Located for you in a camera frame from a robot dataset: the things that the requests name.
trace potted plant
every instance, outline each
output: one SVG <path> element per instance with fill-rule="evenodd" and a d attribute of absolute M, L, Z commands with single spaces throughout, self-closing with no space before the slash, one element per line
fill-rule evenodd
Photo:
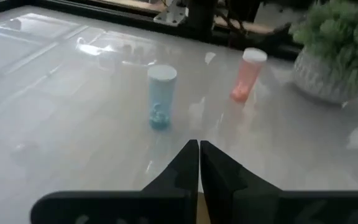
<path fill-rule="evenodd" d="M 304 45 L 293 70 L 301 90 L 333 103 L 358 96 L 358 3 L 315 4 L 290 33 Z"/>

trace black metal frame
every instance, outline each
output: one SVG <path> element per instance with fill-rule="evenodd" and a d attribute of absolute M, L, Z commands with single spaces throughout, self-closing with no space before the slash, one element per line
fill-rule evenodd
<path fill-rule="evenodd" d="M 213 29 L 212 33 L 205 34 L 205 32 L 199 32 L 197 29 L 192 29 L 191 26 L 165 26 L 153 21 L 153 18 L 158 12 L 142 11 L 140 9 L 98 0 L 0 0 L 0 12 L 26 5 L 200 40 L 211 44 L 225 45 L 239 50 L 243 50 L 244 47 L 259 47 L 254 39 L 249 39 L 245 41 L 245 43 L 244 39 L 237 39 L 232 35 L 229 29 Z M 271 56 L 294 60 L 301 48 L 294 48 L 292 41 L 287 37 L 276 41 L 274 47 L 268 46 L 264 48 L 264 50 Z"/>

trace green plant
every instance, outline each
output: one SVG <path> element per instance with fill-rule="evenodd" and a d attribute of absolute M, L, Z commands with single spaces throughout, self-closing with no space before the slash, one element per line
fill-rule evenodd
<path fill-rule="evenodd" d="M 316 4 L 304 21 L 292 25 L 290 33 L 309 53 L 330 64 L 333 68 L 330 78 L 358 88 L 357 3 L 331 0 Z"/>

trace textured plant pot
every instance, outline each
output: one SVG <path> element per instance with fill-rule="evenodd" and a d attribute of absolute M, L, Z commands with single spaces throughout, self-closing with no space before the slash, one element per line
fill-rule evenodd
<path fill-rule="evenodd" d="M 295 84 L 305 93 L 331 103 L 344 103 L 358 97 L 346 82 L 333 80 L 332 68 L 320 58 L 303 49 L 295 61 Z"/>

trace white marble table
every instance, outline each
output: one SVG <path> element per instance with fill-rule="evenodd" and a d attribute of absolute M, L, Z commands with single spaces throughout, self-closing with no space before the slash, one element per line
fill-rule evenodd
<path fill-rule="evenodd" d="M 358 189 L 358 99 L 305 98 L 271 59 L 229 99 L 241 52 L 22 7 L 0 14 L 0 223 L 57 190 L 140 190 L 189 139 L 207 139 L 283 189 Z M 148 125 L 152 64 L 178 70 L 172 129 Z"/>

